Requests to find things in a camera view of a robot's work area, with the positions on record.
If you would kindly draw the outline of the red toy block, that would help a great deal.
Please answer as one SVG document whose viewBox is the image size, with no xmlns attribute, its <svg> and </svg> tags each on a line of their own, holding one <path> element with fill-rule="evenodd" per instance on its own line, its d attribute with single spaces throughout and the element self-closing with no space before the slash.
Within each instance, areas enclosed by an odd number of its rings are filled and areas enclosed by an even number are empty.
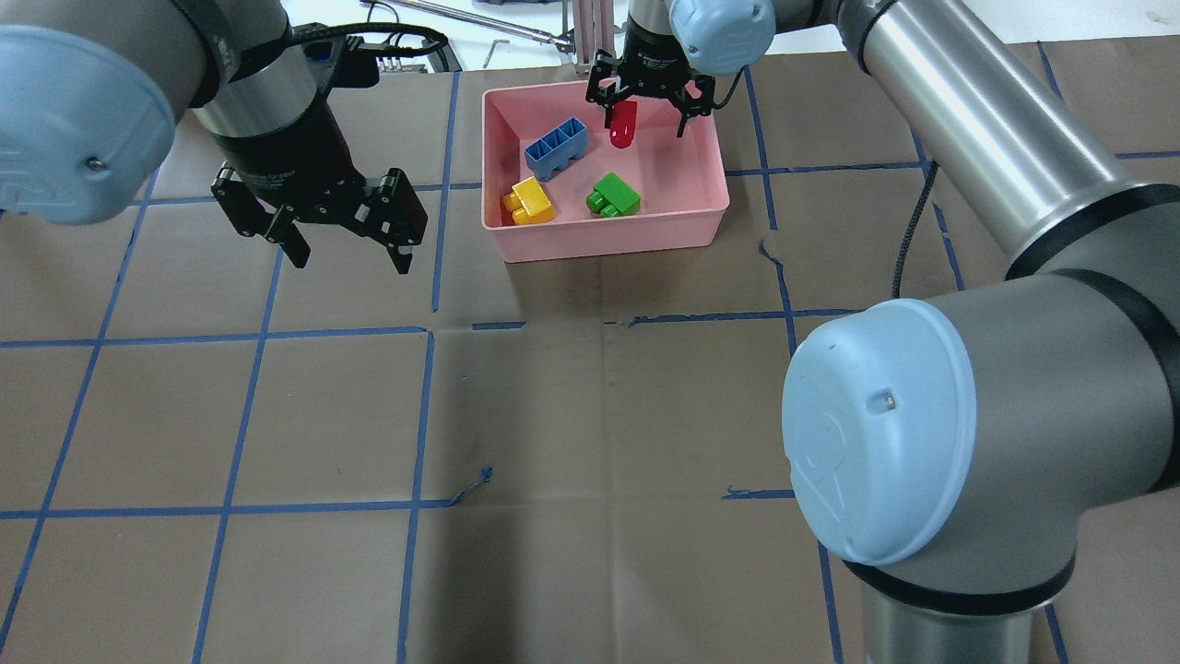
<svg viewBox="0 0 1180 664">
<path fill-rule="evenodd" d="M 638 116 L 637 101 L 615 101 L 608 109 L 608 142 L 612 147 L 631 147 Z"/>
</svg>

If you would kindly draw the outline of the blue toy block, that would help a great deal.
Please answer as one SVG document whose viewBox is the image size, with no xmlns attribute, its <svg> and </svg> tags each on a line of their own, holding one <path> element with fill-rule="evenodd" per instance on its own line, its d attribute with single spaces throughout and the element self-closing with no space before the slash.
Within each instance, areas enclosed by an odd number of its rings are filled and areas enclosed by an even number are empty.
<svg viewBox="0 0 1180 664">
<path fill-rule="evenodd" d="M 548 134 L 527 144 L 523 152 L 527 169 L 535 173 L 536 180 L 548 182 L 569 167 L 573 160 L 581 160 L 589 147 L 589 130 L 579 118 L 572 117 L 548 131 Z"/>
</svg>

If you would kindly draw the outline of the green toy block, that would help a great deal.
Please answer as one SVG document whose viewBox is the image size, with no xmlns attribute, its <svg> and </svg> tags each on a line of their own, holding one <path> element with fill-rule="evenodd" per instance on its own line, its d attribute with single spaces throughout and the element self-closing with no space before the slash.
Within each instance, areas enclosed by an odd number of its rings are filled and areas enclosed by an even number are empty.
<svg viewBox="0 0 1180 664">
<path fill-rule="evenodd" d="M 642 197 L 618 173 L 608 172 L 595 180 L 590 193 L 586 193 L 585 204 L 590 213 L 616 218 L 637 213 L 642 206 Z"/>
</svg>

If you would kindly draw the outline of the yellow toy block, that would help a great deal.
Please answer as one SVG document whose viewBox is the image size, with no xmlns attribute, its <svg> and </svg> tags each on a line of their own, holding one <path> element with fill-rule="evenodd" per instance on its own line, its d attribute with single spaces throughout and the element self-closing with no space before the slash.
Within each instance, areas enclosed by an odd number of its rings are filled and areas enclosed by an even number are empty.
<svg viewBox="0 0 1180 664">
<path fill-rule="evenodd" d="M 544 224 L 557 216 L 548 190 L 536 177 L 527 177 L 511 186 L 510 192 L 502 197 L 502 206 L 514 226 Z"/>
</svg>

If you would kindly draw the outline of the aluminium frame post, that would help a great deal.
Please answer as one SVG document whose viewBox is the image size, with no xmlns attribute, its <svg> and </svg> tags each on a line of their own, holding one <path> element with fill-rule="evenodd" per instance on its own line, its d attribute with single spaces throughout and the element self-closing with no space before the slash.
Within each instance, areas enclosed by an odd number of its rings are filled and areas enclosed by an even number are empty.
<svg viewBox="0 0 1180 664">
<path fill-rule="evenodd" d="M 599 51 L 615 55 L 614 1 L 569 1 L 572 9 L 573 71 L 589 73 Z"/>
</svg>

